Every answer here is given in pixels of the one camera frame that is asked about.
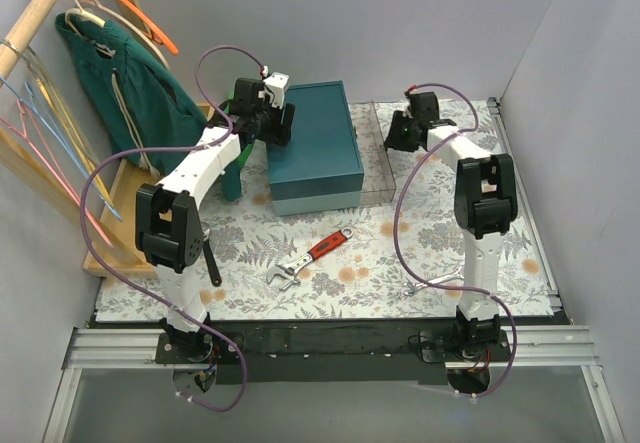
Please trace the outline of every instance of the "green jacket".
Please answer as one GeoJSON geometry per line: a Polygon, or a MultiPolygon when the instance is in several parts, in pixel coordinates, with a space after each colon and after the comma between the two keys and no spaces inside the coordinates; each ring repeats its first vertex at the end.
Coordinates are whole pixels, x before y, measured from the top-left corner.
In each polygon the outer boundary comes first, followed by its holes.
{"type": "MultiPolygon", "coordinates": [[[[171,73],[140,43],[112,21],[100,28],[71,15],[71,23],[83,38],[65,23],[64,17],[56,17],[56,28],[69,44],[78,78],[111,135],[114,153],[136,147],[114,91],[114,74],[142,146],[192,146],[198,142],[205,116],[171,73]]],[[[186,154],[147,156],[151,165],[166,175],[186,154]]],[[[140,155],[129,159],[139,164],[140,155]]]]}

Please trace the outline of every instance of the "orange hanger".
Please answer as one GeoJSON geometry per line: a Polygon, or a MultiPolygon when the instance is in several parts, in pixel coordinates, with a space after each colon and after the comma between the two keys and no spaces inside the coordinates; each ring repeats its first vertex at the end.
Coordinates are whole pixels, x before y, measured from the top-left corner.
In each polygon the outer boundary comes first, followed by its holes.
{"type": "Polygon", "coordinates": [[[171,52],[171,54],[173,55],[178,54],[178,48],[176,47],[176,45],[173,44],[173,42],[169,39],[169,37],[160,28],[158,28],[158,26],[155,23],[153,23],[149,19],[149,17],[140,10],[140,8],[138,8],[136,5],[131,3],[129,0],[119,0],[119,1],[122,2],[127,8],[133,11],[142,21],[146,23],[146,25],[150,29],[150,32],[146,33],[143,31],[143,33],[150,40],[160,45],[165,45],[167,49],[171,52]]]}

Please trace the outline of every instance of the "table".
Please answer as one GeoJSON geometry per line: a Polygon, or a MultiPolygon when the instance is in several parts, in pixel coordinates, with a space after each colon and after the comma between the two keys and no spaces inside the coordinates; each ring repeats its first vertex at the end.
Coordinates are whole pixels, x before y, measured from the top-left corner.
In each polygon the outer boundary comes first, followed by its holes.
{"type": "MultiPolygon", "coordinates": [[[[502,152],[487,104],[474,102],[481,125],[469,138],[491,152],[502,152]]],[[[386,135],[398,103],[350,104],[358,130],[377,119],[386,135]]],[[[444,100],[441,116],[459,126],[471,126],[464,102],[444,100]]],[[[373,140],[359,131],[358,144],[365,165],[365,189],[381,184],[373,140]]],[[[460,292],[422,290],[405,297],[406,272],[395,256],[393,213],[400,189],[424,155],[389,151],[397,192],[390,204],[361,206],[289,217],[276,217],[270,193],[264,145],[256,144],[242,171],[243,197],[225,202],[214,185],[200,208],[201,219],[212,226],[214,254],[223,284],[209,282],[204,259],[198,263],[200,297],[212,320],[409,318],[455,315],[460,292]],[[302,284],[286,292],[278,281],[266,284],[266,271],[274,262],[291,260],[339,228],[349,227],[353,237],[344,245],[300,272],[302,284]]],[[[462,234],[453,215],[455,175],[437,156],[423,166],[403,204],[400,241],[409,265],[418,274],[436,277],[454,270],[464,259],[462,234]]],[[[540,261],[526,218],[512,224],[500,261],[498,295],[516,316],[553,314],[547,296],[548,275],[540,261]]],[[[157,280],[137,279],[160,293],[157,280]]],[[[105,280],[96,303],[97,322],[148,322],[166,315],[166,308],[124,283],[105,280]]]]}

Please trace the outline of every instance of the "blue-green box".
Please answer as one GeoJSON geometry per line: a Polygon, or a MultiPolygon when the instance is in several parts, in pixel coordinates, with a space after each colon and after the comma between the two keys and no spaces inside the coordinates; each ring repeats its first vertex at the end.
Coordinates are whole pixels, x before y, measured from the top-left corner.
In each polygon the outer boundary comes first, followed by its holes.
{"type": "Polygon", "coordinates": [[[267,148],[277,215],[360,205],[364,169],[341,81],[292,86],[296,105],[291,141],[267,148]]]}

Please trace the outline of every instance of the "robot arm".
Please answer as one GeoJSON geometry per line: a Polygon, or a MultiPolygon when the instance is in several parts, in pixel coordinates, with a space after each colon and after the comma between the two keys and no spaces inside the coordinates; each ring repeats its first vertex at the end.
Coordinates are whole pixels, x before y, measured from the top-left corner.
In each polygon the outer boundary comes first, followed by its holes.
{"type": "MultiPolygon", "coordinates": [[[[431,150],[458,131],[440,119],[434,93],[407,94],[409,106],[396,111],[385,147],[400,151],[431,150]]],[[[465,243],[464,284],[495,293],[504,234],[517,216],[513,160],[492,155],[459,136],[436,151],[456,172],[454,213],[465,243]]],[[[497,304],[485,295],[463,292],[456,317],[456,345],[467,353],[498,341],[497,304]]]]}
{"type": "MultiPolygon", "coordinates": [[[[200,322],[208,319],[194,265],[202,253],[212,284],[222,282],[209,244],[210,229],[203,230],[201,225],[200,204],[246,145],[256,139],[280,146],[289,143],[295,108],[284,103],[288,86],[289,77],[280,73],[263,80],[238,79],[233,99],[225,102],[233,133],[215,146],[189,153],[158,184],[138,189],[136,247],[153,265],[165,298],[200,322]]],[[[217,140],[227,131],[225,120],[214,115],[198,145],[217,140]]],[[[184,357],[197,361],[209,351],[204,333],[176,312],[170,311],[161,325],[184,357]]]]}

